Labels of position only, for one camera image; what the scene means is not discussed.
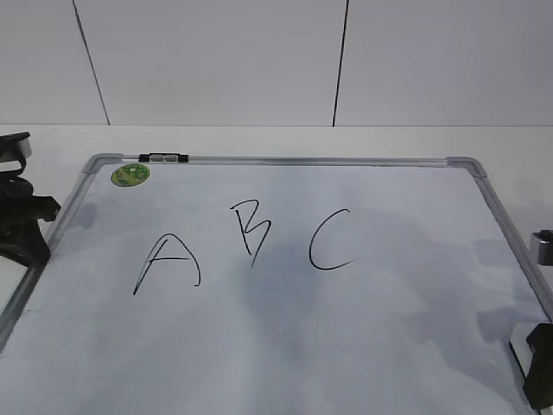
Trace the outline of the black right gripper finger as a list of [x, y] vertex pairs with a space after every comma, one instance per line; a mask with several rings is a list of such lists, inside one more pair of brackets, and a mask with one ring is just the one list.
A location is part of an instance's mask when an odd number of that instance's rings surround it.
[[526, 337], [531, 364], [524, 381], [524, 394], [534, 410], [552, 407], [552, 325], [539, 323]]

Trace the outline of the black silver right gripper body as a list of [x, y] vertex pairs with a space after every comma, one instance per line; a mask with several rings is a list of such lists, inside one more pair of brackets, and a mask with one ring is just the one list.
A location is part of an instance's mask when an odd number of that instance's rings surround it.
[[538, 265], [553, 265], [553, 232], [541, 230], [531, 234], [530, 253]]

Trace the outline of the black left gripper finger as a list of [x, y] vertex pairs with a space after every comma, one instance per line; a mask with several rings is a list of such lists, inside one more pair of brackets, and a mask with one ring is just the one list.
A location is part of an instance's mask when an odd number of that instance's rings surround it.
[[23, 266], [45, 265], [51, 253], [38, 220], [53, 222], [59, 212], [52, 196], [1, 201], [1, 256]]

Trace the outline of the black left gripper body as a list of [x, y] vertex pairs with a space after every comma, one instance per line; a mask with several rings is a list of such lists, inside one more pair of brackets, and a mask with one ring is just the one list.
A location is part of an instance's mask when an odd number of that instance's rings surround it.
[[21, 177], [31, 154], [27, 131], [1, 136], [1, 163], [17, 162], [14, 169], [1, 171], [1, 241], [14, 238], [35, 218], [30, 211], [33, 185]]

